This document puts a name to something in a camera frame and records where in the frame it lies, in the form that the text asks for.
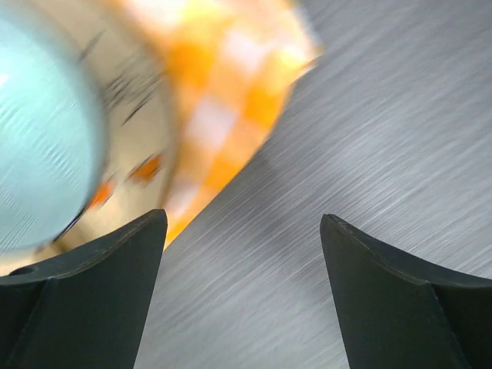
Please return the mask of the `cream floral plate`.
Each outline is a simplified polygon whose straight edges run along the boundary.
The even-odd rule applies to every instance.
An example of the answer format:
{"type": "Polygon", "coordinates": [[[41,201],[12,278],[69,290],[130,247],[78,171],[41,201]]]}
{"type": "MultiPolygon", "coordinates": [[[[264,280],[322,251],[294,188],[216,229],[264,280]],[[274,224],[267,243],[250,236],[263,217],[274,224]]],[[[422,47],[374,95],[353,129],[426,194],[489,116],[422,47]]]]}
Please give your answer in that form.
{"type": "Polygon", "coordinates": [[[103,97],[105,172],[82,216],[55,242],[63,251],[164,205],[178,156],[178,118],[165,69],[130,19],[105,1],[33,1],[62,30],[103,97]]]}

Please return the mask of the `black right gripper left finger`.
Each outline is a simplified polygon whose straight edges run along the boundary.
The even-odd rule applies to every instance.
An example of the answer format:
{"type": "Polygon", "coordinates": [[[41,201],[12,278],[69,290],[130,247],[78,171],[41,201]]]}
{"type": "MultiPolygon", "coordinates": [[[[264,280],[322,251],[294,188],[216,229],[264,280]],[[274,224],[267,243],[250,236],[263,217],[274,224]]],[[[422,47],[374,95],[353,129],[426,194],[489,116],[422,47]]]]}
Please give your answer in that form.
{"type": "Polygon", "coordinates": [[[132,368],[168,219],[155,209],[1,279],[3,368],[132,368]]]}

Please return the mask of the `orange checkered cloth napkin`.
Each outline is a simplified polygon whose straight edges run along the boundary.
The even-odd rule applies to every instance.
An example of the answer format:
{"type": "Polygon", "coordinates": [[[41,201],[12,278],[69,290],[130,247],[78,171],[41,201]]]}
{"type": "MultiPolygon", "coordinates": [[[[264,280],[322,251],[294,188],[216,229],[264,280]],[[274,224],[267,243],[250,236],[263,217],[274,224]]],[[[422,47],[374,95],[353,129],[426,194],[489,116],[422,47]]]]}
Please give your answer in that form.
{"type": "Polygon", "coordinates": [[[268,139],[320,43],[293,1],[124,1],[166,61],[180,148],[164,203],[172,242],[268,139]]]}

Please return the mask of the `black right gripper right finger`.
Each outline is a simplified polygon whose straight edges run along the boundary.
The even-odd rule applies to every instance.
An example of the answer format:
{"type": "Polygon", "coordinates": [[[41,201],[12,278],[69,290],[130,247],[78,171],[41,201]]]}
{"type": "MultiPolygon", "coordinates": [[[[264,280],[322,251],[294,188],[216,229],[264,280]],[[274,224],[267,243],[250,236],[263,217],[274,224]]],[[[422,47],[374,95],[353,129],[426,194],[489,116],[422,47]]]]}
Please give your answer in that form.
{"type": "Polygon", "coordinates": [[[489,368],[491,282],[326,214],[321,243],[352,368],[489,368]]]}

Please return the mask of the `light blue ceramic bowl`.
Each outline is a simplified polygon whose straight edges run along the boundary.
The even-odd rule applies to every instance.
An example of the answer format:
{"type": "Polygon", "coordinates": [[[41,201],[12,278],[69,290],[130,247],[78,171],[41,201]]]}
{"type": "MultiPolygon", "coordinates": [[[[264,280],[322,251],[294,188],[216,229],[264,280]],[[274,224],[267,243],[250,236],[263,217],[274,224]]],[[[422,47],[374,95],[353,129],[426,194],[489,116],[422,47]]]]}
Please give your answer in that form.
{"type": "Polygon", "coordinates": [[[98,91],[57,33],[1,12],[1,250],[56,239],[98,187],[106,157],[98,91]]]}

